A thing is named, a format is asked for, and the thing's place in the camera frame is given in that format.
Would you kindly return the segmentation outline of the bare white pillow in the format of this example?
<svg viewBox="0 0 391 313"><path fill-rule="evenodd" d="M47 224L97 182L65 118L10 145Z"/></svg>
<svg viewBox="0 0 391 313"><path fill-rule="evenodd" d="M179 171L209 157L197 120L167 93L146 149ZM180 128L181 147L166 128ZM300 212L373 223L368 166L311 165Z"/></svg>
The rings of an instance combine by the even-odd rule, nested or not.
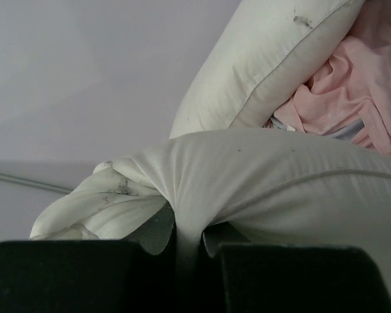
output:
<svg viewBox="0 0 391 313"><path fill-rule="evenodd" d="M242 1L185 94L170 136L261 127L332 55L361 1Z"/></svg>

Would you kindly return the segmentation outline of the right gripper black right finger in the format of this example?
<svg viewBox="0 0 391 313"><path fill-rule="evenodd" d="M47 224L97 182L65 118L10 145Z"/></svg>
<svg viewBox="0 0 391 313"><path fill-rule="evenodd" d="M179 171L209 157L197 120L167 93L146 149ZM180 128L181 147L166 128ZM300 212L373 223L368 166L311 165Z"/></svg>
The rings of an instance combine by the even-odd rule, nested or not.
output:
<svg viewBox="0 0 391 313"><path fill-rule="evenodd" d="M228 223L201 236L197 293L199 312L391 312L363 250L256 244Z"/></svg>

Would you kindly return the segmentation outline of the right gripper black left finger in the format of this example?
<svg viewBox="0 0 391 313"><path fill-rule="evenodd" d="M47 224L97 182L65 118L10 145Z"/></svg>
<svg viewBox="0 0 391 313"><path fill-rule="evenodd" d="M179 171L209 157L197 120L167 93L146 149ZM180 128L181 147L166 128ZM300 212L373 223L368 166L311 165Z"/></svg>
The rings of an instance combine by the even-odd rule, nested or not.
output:
<svg viewBox="0 0 391 313"><path fill-rule="evenodd" d="M0 312L170 310L175 241L166 203L123 239L1 242Z"/></svg>

